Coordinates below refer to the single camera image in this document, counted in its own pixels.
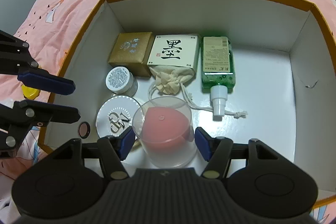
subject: drawstring cord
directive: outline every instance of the drawstring cord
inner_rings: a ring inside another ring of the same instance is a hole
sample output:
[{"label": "drawstring cord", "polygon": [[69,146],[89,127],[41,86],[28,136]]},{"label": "drawstring cord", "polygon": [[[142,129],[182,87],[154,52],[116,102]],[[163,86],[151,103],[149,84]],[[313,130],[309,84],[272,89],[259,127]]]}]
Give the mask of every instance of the drawstring cord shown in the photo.
[{"label": "drawstring cord", "polygon": [[[202,106],[198,106],[196,105],[194,102],[193,102],[193,96],[191,93],[187,92],[185,86],[183,85],[183,83],[179,83],[180,86],[181,86],[181,90],[182,90],[182,94],[183,94],[183,97],[185,99],[185,101],[187,102],[187,104],[192,108],[192,109],[196,109],[196,110],[205,110],[205,111],[211,111],[213,112],[213,107],[210,107],[210,106],[205,106],[205,107],[202,107]],[[152,95],[153,95],[153,92],[155,90],[155,82],[153,82],[149,88],[148,88],[148,92],[147,92],[147,95],[148,95],[148,99],[151,100],[152,99]],[[231,111],[228,111],[228,110],[225,110],[225,115],[230,115],[230,116],[233,116],[235,119],[238,119],[238,118],[246,118],[246,115],[247,115],[247,112],[246,111],[242,111],[242,112],[231,112]]]}]

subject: clear plastic cup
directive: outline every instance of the clear plastic cup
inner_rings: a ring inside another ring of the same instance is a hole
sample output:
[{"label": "clear plastic cup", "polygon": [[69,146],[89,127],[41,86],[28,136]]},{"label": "clear plastic cup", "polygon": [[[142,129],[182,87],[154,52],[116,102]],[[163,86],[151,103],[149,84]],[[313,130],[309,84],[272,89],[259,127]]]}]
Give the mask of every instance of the clear plastic cup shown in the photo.
[{"label": "clear plastic cup", "polygon": [[150,161],[160,168],[182,167],[196,153],[191,109],[174,96],[149,100],[134,114],[132,127]]}]

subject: green bottle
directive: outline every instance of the green bottle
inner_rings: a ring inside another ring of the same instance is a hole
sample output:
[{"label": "green bottle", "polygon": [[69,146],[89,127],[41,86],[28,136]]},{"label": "green bottle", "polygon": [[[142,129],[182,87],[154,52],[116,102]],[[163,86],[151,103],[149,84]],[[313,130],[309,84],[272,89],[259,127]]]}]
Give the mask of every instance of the green bottle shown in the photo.
[{"label": "green bottle", "polygon": [[227,90],[236,84],[231,43],[227,37],[204,37],[201,50],[202,88],[210,89],[214,116],[224,116]]}]

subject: bottle label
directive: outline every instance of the bottle label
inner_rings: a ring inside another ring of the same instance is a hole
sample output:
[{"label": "bottle label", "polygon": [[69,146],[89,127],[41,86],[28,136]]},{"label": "bottle label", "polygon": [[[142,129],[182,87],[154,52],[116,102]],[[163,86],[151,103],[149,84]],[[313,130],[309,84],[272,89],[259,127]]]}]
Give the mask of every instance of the bottle label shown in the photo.
[{"label": "bottle label", "polygon": [[227,37],[204,37],[203,71],[230,72],[229,44]]},{"label": "bottle label", "polygon": [[115,89],[125,85],[128,79],[127,71],[121,67],[115,68],[109,76],[110,85]]}]

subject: gold box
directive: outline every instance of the gold box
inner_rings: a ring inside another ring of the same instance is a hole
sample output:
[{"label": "gold box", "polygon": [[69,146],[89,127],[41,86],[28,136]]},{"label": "gold box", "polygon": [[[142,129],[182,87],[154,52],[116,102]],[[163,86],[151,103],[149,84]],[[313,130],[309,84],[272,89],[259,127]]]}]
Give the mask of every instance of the gold box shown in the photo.
[{"label": "gold box", "polygon": [[147,61],[155,36],[152,32],[120,33],[112,49],[109,64],[123,66],[134,76],[151,77]]}]

